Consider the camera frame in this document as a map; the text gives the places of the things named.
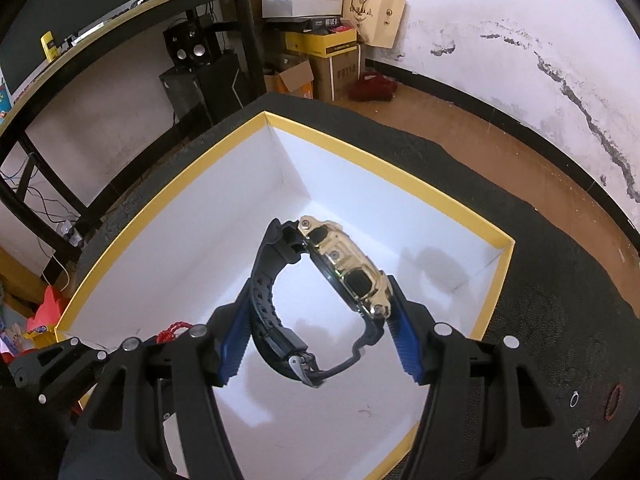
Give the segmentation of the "black gold wrist watch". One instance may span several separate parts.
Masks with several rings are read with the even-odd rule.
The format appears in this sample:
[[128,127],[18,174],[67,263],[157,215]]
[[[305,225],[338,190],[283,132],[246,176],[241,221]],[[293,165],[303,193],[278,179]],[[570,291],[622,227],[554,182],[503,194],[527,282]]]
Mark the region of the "black gold wrist watch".
[[273,219],[248,281],[254,345],[278,374],[318,388],[383,337],[392,286],[338,223]]

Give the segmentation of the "black patterned table cloth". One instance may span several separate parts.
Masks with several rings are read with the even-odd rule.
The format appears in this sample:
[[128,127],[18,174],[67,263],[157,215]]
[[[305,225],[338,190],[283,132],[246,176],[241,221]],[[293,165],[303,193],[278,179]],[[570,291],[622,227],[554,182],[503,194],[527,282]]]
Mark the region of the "black patterned table cloth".
[[84,278],[142,207],[187,164],[259,112],[318,129],[434,185],[515,240],[506,284],[485,340],[521,338],[570,430],[588,430],[578,451],[590,479],[639,475],[639,320],[605,268],[525,200],[439,144],[350,110],[270,93],[204,131],[152,172],[105,221],[80,257]]

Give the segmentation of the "red cloth on floor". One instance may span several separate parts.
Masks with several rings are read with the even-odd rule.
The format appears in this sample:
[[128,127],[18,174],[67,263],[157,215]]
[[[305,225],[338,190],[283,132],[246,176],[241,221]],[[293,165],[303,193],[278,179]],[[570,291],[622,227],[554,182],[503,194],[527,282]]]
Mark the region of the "red cloth on floor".
[[398,83],[379,73],[363,74],[348,92],[355,102],[390,102],[398,89]]

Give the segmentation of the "black speaker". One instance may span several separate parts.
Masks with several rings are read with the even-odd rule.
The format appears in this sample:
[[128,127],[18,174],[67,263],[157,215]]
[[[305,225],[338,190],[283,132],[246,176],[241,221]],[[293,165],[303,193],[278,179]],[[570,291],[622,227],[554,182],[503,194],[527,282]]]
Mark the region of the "black speaker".
[[190,70],[208,61],[205,37],[195,24],[187,21],[177,23],[165,29],[163,37],[167,53],[177,68]]

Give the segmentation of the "brown cardboard box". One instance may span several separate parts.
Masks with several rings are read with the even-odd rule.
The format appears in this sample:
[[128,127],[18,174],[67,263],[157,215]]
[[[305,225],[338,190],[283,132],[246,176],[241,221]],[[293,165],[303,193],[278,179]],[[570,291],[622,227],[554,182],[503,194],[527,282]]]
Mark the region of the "brown cardboard box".
[[348,95],[363,73],[360,47],[330,58],[292,52],[269,53],[264,67],[268,92],[334,102]]

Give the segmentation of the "black desk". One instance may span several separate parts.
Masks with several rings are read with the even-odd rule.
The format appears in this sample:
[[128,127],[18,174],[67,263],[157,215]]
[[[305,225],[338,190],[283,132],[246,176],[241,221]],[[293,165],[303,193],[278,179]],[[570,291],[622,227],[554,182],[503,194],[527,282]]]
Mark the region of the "black desk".
[[[192,110],[175,118],[160,75],[171,68],[164,31],[199,21],[216,0],[145,0],[106,22],[24,84],[1,125],[1,245],[37,274],[56,272],[79,249],[61,229],[99,229],[131,183],[171,148],[208,128]],[[246,62],[221,83],[235,99],[265,91],[250,0],[224,28],[238,32]]]

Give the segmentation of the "yellow black cardboard box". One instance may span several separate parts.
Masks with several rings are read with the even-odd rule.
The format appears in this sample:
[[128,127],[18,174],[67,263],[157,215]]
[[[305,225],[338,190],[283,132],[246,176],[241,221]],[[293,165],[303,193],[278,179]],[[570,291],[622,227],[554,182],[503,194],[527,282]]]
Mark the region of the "yellow black cardboard box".
[[311,34],[310,32],[286,32],[284,34],[285,47],[299,54],[316,56],[317,58],[332,58],[343,52],[354,50],[358,46],[356,29],[346,28],[327,35]]

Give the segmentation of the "beige paper shopping bag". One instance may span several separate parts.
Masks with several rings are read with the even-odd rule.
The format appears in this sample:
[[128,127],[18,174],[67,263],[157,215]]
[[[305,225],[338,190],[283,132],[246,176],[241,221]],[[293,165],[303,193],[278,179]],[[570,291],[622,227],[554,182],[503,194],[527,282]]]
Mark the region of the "beige paper shopping bag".
[[343,0],[343,18],[369,47],[391,49],[406,0]]

